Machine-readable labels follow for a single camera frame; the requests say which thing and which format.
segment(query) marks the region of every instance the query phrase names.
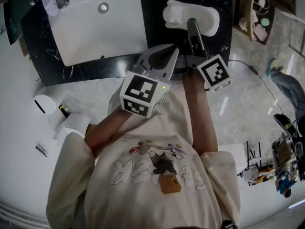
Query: white sink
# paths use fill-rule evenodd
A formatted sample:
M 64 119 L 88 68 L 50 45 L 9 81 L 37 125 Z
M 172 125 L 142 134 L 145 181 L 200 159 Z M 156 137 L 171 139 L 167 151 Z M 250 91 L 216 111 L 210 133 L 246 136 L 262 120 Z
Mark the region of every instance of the white sink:
M 70 0 L 49 22 L 66 66 L 147 49 L 141 0 Z

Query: black and white marker cube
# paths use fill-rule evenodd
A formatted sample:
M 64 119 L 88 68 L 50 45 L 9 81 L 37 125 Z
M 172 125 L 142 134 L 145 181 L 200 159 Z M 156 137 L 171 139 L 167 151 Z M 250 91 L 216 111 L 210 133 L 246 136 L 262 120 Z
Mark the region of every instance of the black and white marker cube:
M 169 89 L 169 84 L 128 71 L 120 92 L 122 109 L 149 118 Z
M 227 66 L 219 54 L 198 65 L 197 68 L 210 90 L 214 92 L 232 83 Z

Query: sink drain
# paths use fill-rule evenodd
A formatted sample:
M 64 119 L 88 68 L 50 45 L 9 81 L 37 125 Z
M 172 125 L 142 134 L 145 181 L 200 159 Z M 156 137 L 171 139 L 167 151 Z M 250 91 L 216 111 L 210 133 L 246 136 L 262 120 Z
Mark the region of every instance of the sink drain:
M 100 13 L 106 13 L 109 9 L 109 4 L 106 2 L 102 2 L 99 4 L 97 9 Z

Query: graphic print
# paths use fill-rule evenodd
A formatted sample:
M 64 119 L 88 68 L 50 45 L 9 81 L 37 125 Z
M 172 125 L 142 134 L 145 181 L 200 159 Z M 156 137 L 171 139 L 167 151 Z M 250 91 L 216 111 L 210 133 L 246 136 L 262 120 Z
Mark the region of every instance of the graphic print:
M 159 146 L 153 144 L 151 140 L 139 142 L 138 147 L 132 148 L 129 153 L 134 154 L 139 152 L 140 155 L 149 154 L 152 165 L 155 169 L 152 171 L 154 175 L 159 176 L 161 191 L 164 194 L 176 193 L 181 191 L 181 185 L 176 177 L 177 171 L 174 168 L 173 157 L 183 159 L 183 154 L 180 145 L 168 144 L 167 146 Z
M 123 153 L 122 156 L 132 158 L 136 154 L 145 158 L 135 164 L 132 159 L 115 162 L 114 172 L 111 175 L 111 185 L 117 185 L 121 182 L 126 184 L 129 178 L 132 179 L 133 184 L 139 184 L 151 178 L 152 184 L 160 186 L 161 192 L 164 194 L 180 192 L 183 183 L 188 189 L 196 188 L 197 191 L 206 189 L 197 170 L 192 171 L 187 166 L 178 168 L 177 162 L 183 160 L 184 155 L 187 155 L 180 145 L 160 146 L 151 140 L 145 140 Z

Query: fisheye view of room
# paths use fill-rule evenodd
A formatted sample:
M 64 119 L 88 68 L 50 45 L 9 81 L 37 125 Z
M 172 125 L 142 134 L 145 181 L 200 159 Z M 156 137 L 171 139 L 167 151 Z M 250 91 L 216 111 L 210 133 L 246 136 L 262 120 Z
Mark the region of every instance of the fisheye view of room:
M 0 0 L 0 229 L 304 229 L 305 0 Z

